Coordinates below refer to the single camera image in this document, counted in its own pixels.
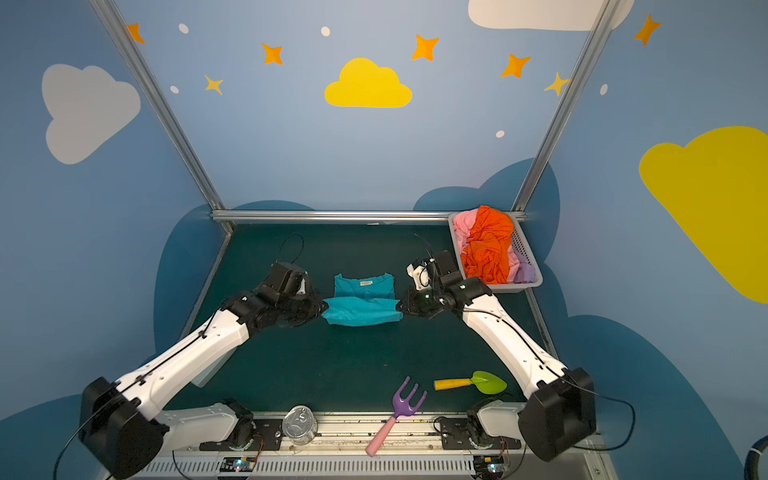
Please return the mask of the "white plastic laundry basket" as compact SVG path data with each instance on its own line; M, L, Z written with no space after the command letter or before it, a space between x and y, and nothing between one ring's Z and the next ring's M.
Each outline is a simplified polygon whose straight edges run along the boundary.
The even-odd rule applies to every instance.
M468 275L465 272L463 262L461 259L462 251L460 249L459 240L458 240L459 235L455 228L455 218L458 215L460 215L460 212L449 213L447 217L447 221L449 224L449 231L450 231L451 239L453 242L453 248L455 252L458 271L461 273L463 278L468 278ZM528 281L518 282L518 275L515 274L512 277L512 280L508 283L490 284L489 288L494 293L498 293L498 294L518 293L525 289L538 287L543 283L543 275L541 273L538 262L533 254L533 251L530 247L530 244L527 241L527 238L525 237L524 232L522 231L522 227L520 225L520 217L518 213L505 212L505 215L511 219L511 222L514 225L514 230L511 232L511 237L510 237L512 252L515 254L515 257L518 260L522 259L521 265L523 266L523 270L526 273L526 278L528 278Z

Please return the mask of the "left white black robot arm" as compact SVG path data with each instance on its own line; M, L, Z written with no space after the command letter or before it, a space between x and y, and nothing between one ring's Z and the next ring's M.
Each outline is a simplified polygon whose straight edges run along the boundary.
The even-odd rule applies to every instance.
M260 446L252 413L233 399L186 410L166 406L263 330L300 326L327 308L306 270L273 264L257 288L224 301L199 328L155 359L116 381L99 377L91 382L81 396L76 438L115 479L128 479L157 455L188 446L234 451Z

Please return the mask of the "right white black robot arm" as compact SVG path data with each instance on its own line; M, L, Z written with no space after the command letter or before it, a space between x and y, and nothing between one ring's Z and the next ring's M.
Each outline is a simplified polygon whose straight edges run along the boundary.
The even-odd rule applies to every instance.
M474 441L506 437L551 461L595 433L594 382L581 368L569 369L538 345L506 312L482 280L466 278L454 256L443 251L406 267L414 286L398 303L406 315L433 318L456 314L477 333L511 372L526 403L491 401L471 415Z

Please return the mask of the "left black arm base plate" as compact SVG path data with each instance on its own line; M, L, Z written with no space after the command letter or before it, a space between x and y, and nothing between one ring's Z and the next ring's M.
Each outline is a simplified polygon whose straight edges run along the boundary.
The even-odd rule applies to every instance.
M282 443L282 421L276 419L239 420L234 430L221 441L204 442L200 451L278 451Z

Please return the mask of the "teal printed t shirt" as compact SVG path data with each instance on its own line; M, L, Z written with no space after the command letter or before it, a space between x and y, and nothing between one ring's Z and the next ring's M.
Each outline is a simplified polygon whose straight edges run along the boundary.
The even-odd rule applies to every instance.
M328 309L322 317L331 325L369 327L403 318L397 310L395 279L389 273L363 279L338 274L334 278L334 296L325 302Z

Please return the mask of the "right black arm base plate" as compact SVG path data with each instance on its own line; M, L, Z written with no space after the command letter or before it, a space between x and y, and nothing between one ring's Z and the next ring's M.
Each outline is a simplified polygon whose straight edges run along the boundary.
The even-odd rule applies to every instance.
M490 436L474 418L438 416L433 428L444 450L501 450L503 447L521 450L523 447L521 440Z

